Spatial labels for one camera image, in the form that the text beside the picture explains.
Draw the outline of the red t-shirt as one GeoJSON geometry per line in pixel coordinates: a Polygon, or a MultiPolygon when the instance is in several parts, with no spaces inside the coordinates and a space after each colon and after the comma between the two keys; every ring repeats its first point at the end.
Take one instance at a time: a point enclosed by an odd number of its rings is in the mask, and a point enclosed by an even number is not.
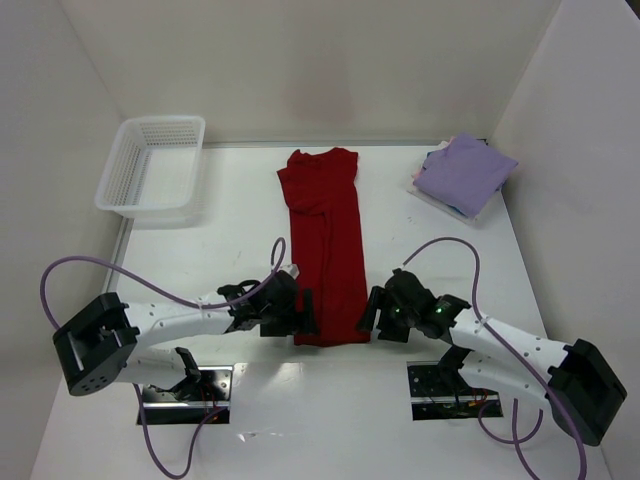
{"type": "Polygon", "coordinates": [[[357,329],[368,301],[357,172],[358,154],[338,147],[319,154],[296,150],[278,171],[298,284],[312,292],[319,328],[296,335],[297,346],[370,341],[369,332],[357,329]]]}

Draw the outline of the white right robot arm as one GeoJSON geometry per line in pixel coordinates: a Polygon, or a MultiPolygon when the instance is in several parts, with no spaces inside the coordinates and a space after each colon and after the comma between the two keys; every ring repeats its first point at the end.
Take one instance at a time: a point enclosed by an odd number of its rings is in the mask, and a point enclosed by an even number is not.
{"type": "Polygon", "coordinates": [[[362,319],[381,340],[405,343],[412,330],[449,348],[439,366],[466,385],[531,403],[567,434],[600,445],[627,391],[600,350],[578,339],[553,341],[491,317],[478,318],[458,297],[434,296],[418,278],[396,269],[372,288],[362,319]]]}

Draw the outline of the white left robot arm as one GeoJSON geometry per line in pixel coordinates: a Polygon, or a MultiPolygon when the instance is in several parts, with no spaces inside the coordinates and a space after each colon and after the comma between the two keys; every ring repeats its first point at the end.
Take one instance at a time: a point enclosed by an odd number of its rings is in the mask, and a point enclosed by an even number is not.
{"type": "Polygon", "coordinates": [[[262,282],[224,285],[217,291],[223,298],[217,309],[98,295],[53,335],[68,392],[83,397],[113,383],[132,383],[190,397],[204,382],[192,353],[161,347],[184,338],[257,329],[262,338],[303,336],[337,344],[336,329],[317,319],[313,293],[300,288],[296,277],[296,267],[288,266],[262,282]]]}

